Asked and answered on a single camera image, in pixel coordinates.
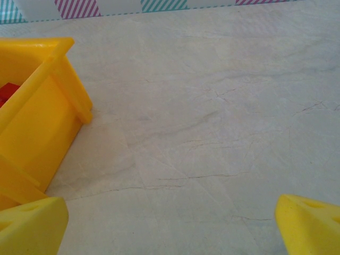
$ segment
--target red toy piece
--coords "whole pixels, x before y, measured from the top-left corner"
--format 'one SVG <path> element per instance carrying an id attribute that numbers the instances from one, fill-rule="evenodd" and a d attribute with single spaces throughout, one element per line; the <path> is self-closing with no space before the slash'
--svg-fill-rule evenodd
<path id="1" fill-rule="evenodd" d="M 9 98 L 19 89 L 20 86 L 7 83 L 6 85 L 0 88 L 0 108 L 4 105 L 4 103 L 9 100 Z"/>

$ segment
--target striped wall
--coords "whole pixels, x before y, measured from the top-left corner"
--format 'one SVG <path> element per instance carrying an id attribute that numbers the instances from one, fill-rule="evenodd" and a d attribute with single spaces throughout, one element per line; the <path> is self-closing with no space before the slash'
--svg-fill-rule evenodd
<path id="1" fill-rule="evenodd" d="M 297 0 L 0 0 L 0 24 Z"/>
<path id="2" fill-rule="evenodd" d="M 187 9 L 186 0 L 141 0 L 143 12 L 162 12 Z"/>
<path id="3" fill-rule="evenodd" d="M 25 22 L 21 12 L 13 0 L 1 0 L 0 2 L 0 24 L 11 24 Z"/>
<path id="4" fill-rule="evenodd" d="M 96 0 L 54 0 L 62 19 L 101 16 Z"/>

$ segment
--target white marble surface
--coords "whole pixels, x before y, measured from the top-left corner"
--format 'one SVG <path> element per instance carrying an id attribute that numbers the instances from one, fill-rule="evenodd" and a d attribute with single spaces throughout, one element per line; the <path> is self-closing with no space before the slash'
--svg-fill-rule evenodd
<path id="1" fill-rule="evenodd" d="M 286 254 L 294 193 L 340 204 L 340 3 L 2 25 L 72 36 L 94 103 L 48 189 L 65 254 Z"/>

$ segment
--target pink striped pattern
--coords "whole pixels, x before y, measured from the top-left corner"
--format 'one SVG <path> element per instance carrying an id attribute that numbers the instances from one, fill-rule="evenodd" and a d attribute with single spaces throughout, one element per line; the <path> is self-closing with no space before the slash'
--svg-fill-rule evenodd
<path id="1" fill-rule="evenodd" d="M 63 19 L 101 16 L 96 0 L 54 0 Z"/>
<path id="2" fill-rule="evenodd" d="M 281 3 L 281 2 L 287 2 L 287 0 L 236 0 L 236 5 L 266 4 L 266 3 Z"/>

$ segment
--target yellow box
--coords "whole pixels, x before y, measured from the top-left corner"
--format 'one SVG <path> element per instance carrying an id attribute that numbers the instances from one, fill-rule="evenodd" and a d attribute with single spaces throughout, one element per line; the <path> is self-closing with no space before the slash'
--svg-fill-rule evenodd
<path id="1" fill-rule="evenodd" d="M 0 108 L 0 210 L 46 197 L 92 102 L 69 63 L 72 38 L 0 39 L 0 87 L 20 88 Z"/>

